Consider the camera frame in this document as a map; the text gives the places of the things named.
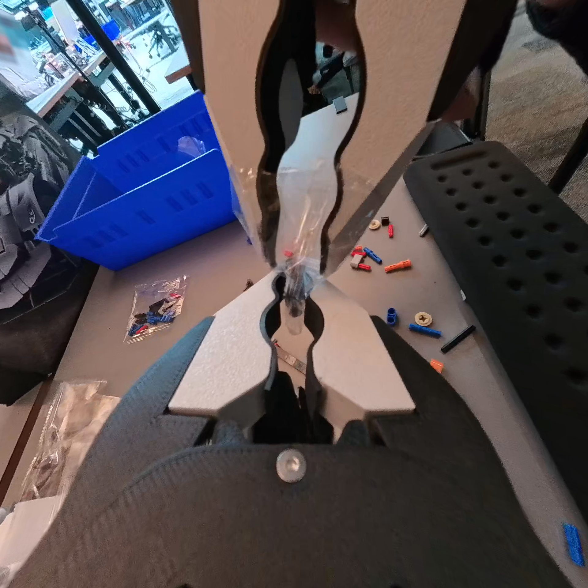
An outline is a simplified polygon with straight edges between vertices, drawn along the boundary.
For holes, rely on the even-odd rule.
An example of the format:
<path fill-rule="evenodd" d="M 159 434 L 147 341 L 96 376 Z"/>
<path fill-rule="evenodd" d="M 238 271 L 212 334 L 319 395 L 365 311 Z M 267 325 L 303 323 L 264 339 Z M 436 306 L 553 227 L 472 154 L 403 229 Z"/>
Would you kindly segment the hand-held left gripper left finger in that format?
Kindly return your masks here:
<path fill-rule="evenodd" d="M 284 276 L 271 272 L 219 309 L 168 404 L 176 416 L 239 425 L 248 441 L 277 371 L 266 319 L 281 324 Z"/>

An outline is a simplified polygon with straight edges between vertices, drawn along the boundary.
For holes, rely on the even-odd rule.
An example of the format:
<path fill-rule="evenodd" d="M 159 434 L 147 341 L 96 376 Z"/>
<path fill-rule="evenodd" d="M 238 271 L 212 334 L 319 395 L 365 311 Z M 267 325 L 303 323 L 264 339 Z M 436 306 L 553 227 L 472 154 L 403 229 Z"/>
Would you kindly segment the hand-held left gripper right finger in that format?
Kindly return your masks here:
<path fill-rule="evenodd" d="M 311 419 L 337 442 L 350 422 L 411 415 L 416 405 L 369 313 L 328 280 L 305 301 Z"/>

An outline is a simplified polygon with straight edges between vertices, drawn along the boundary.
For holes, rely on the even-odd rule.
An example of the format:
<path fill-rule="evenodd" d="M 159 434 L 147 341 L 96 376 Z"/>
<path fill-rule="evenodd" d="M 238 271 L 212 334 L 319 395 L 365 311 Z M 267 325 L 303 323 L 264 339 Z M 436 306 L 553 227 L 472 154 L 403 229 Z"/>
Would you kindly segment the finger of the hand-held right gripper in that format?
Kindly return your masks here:
<path fill-rule="evenodd" d="M 314 1 L 199 1 L 205 101 L 240 208 L 276 265 L 277 172 L 316 71 Z"/>
<path fill-rule="evenodd" d="M 336 151 L 336 202 L 322 273 L 364 234 L 440 115 L 429 122 L 460 22 L 460 1 L 322 1 L 322 41 L 356 53 L 362 90 Z"/>

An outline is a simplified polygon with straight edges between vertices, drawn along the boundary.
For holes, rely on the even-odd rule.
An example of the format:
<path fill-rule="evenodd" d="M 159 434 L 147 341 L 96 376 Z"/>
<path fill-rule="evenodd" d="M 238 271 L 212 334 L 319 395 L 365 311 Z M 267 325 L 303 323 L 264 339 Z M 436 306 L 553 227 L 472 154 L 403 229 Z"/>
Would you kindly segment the small clear lego bag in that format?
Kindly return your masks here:
<path fill-rule="evenodd" d="M 373 187 L 335 163 L 344 134 L 301 125 L 276 172 L 229 168 L 233 211 L 265 262 L 285 276 L 282 317 L 294 335 L 312 290 L 358 240 L 361 232 L 346 225 Z"/>

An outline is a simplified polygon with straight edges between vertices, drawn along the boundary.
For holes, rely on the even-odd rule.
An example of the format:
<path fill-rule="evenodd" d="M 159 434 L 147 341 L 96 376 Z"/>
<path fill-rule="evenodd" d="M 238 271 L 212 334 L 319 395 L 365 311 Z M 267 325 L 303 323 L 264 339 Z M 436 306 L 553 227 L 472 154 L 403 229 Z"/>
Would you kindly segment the small bag of lego pieces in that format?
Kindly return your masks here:
<path fill-rule="evenodd" d="M 188 281 L 188 275 L 180 275 L 136 284 L 123 342 L 138 342 L 171 327 L 182 312 Z"/>

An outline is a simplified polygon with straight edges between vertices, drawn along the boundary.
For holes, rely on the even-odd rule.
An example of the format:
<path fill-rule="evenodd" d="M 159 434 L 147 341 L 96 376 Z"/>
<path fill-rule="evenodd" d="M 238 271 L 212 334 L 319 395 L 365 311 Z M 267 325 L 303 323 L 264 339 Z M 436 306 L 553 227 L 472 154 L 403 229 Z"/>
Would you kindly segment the scattered loose lego pieces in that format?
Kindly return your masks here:
<path fill-rule="evenodd" d="M 393 238 L 394 230 L 393 224 L 390 223 L 388 217 L 381 217 L 381 219 L 373 219 L 370 221 L 368 225 L 368 229 L 370 231 L 379 230 L 381 227 L 387 228 L 387 233 L 389 238 Z M 361 245 L 356 245 L 350 253 L 351 261 L 350 267 L 354 270 L 361 270 L 365 272 L 371 272 L 371 265 L 365 262 L 366 258 L 369 258 L 378 266 L 382 266 L 383 259 L 376 254 L 372 249 L 369 247 L 363 247 Z M 410 259 L 402 260 L 397 263 L 389 264 L 383 267 L 386 274 L 390 273 L 398 273 L 401 271 L 408 270 L 412 267 L 412 261 Z M 398 312 L 395 308 L 389 307 L 386 311 L 386 323 L 390 327 L 394 327 L 399 322 Z M 409 331 L 417 334 L 422 334 L 425 336 L 433 337 L 435 339 L 441 338 L 443 333 L 436 329 L 432 329 L 431 326 L 433 324 L 433 318 L 430 313 L 427 312 L 418 312 L 415 314 L 414 321 L 409 323 L 408 328 Z M 458 333 L 455 337 L 453 337 L 449 342 L 442 346 L 440 352 L 442 354 L 447 354 L 450 350 L 454 349 L 467 339 L 469 336 L 476 332 L 475 325 L 469 325 L 464 328 L 460 333 Z M 445 364 L 435 358 L 430 360 L 430 366 L 437 371 L 438 374 L 442 374 Z"/>

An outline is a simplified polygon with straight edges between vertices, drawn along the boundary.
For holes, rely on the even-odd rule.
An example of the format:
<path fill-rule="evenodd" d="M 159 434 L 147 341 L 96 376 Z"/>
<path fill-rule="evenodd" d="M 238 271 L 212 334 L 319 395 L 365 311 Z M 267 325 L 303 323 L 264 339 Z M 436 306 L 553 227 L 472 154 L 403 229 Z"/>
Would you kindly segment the pile of lego part bags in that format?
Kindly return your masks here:
<path fill-rule="evenodd" d="M 7 587 L 59 513 L 85 455 L 120 401 L 106 381 L 62 382 L 53 395 L 20 500 L 1 508 L 1 587 Z"/>

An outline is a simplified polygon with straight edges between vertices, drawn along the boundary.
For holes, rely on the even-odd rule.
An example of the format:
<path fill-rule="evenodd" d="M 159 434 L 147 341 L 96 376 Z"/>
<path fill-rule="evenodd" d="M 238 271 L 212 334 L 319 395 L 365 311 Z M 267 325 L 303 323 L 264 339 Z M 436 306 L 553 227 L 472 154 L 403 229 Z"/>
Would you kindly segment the black lego set box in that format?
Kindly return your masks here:
<path fill-rule="evenodd" d="M 61 361 L 97 266 L 38 238 L 79 155 L 1 82 L 1 405 Z"/>

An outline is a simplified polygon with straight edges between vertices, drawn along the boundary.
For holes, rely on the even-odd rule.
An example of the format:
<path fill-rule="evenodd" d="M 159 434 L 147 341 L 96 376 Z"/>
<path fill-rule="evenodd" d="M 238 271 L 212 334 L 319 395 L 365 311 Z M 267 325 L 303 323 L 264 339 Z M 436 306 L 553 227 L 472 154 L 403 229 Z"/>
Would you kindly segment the blue lego beam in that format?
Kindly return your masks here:
<path fill-rule="evenodd" d="M 562 528 L 570 560 L 578 567 L 584 567 L 586 563 L 578 528 L 571 523 L 563 523 Z"/>

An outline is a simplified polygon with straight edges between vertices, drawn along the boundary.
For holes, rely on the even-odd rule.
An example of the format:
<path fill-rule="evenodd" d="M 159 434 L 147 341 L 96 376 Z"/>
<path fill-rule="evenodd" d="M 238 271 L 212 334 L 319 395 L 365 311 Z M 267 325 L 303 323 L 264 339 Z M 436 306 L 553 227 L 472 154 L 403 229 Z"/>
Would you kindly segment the blue plastic storage bin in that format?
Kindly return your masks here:
<path fill-rule="evenodd" d="M 200 139 L 199 158 L 178 139 Z M 204 95 L 197 91 L 83 157 L 38 238 L 111 270 L 234 220 L 233 185 Z"/>

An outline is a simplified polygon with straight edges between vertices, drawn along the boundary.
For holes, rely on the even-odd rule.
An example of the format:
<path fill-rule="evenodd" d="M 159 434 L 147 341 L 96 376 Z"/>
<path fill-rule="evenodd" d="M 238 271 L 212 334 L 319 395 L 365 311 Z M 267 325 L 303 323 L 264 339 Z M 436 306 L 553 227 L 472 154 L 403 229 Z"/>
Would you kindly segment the cluttered workbench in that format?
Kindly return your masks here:
<path fill-rule="evenodd" d="M 42 118 L 56 133 L 76 130 L 82 141 L 100 145 L 113 138 L 120 124 L 114 120 L 114 106 L 102 86 L 114 73 L 114 65 L 100 52 L 83 67 L 74 70 L 27 102 L 28 108 Z"/>

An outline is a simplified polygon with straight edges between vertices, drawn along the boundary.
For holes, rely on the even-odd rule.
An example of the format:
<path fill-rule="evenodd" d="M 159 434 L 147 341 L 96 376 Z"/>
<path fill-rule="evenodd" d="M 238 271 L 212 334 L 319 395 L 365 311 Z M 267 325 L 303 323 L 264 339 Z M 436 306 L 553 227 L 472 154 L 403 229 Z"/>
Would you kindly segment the black perforated office chair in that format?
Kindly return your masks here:
<path fill-rule="evenodd" d="M 404 180 L 587 519 L 587 224 L 495 141 Z"/>

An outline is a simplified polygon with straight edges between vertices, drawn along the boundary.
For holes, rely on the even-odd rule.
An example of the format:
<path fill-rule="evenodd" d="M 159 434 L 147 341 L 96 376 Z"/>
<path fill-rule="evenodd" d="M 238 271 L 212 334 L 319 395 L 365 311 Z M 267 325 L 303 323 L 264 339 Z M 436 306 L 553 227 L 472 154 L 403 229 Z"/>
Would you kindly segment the black metal post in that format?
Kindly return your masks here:
<path fill-rule="evenodd" d="M 160 107 L 155 99 L 143 86 L 134 70 L 127 63 L 120 51 L 115 47 L 112 40 L 109 39 L 107 33 L 102 29 L 101 25 L 84 1 L 67 1 L 67 3 L 75 11 L 84 27 L 94 37 L 109 60 L 114 64 L 115 69 L 121 73 L 122 77 L 131 87 L 136 96 L 141 100 L 149 113 L 154 115 L 160 112 Z"/>

